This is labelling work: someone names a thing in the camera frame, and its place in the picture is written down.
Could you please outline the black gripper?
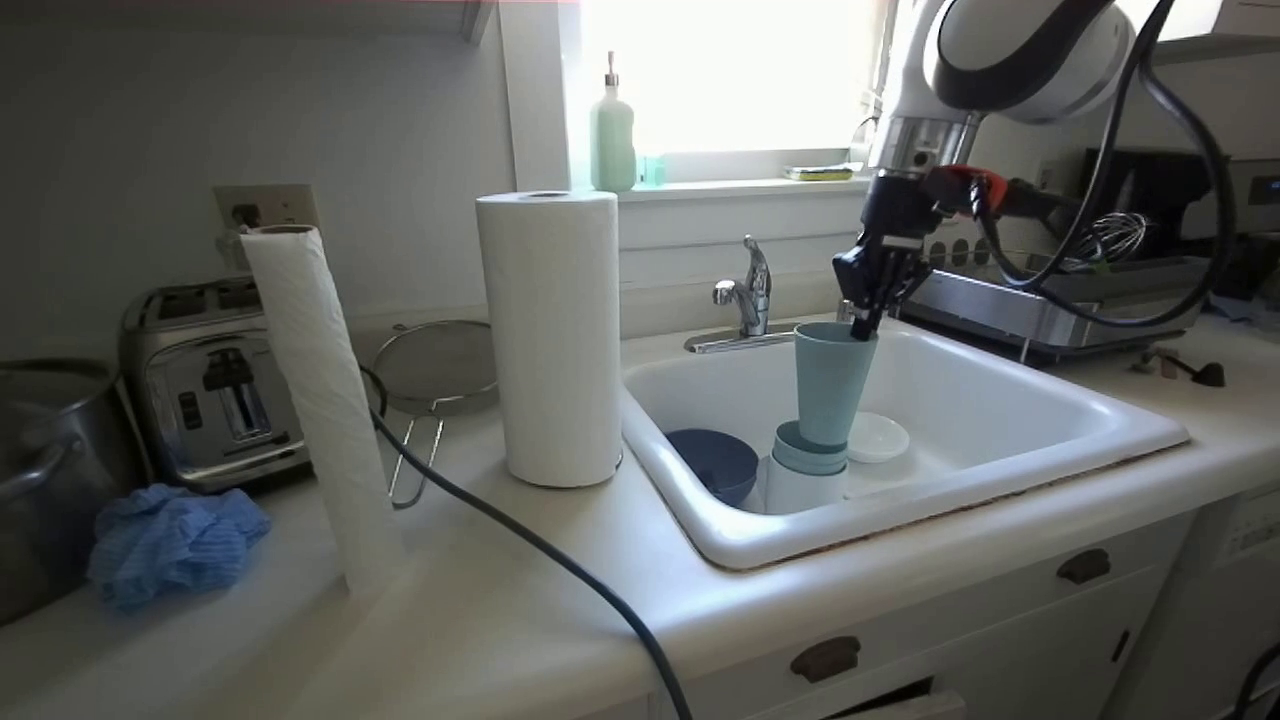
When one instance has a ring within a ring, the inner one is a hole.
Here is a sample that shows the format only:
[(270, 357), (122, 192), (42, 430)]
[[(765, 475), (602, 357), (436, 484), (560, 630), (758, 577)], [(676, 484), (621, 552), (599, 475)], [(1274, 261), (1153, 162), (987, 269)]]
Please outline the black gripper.
[(937, 232), (959, 202), (964, 179), (949, 169), (919, 176), (878, 172), (872, 179), (856, 252), (832, 261), (856, 341), (872, 341), (878, 322), (927, 279), (924, 238)]

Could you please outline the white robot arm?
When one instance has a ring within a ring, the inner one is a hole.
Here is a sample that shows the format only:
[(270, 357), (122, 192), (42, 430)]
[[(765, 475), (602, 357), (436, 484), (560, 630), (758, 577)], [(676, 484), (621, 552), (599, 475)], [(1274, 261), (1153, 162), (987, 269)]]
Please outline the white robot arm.
[(890, 38), (883, 116), (866, 164), (860, 238), (832, 261), (846, 335), (872, 341), (878, 322), (924, 283), (924, 238), (945, 216), (991, 228), (1000, 216), (1069, 216), (1015, 179), (973, 169), (982, 116), (1054, 123), (1120, 92), (1137, 29), (1115, 0), (916, 0)]

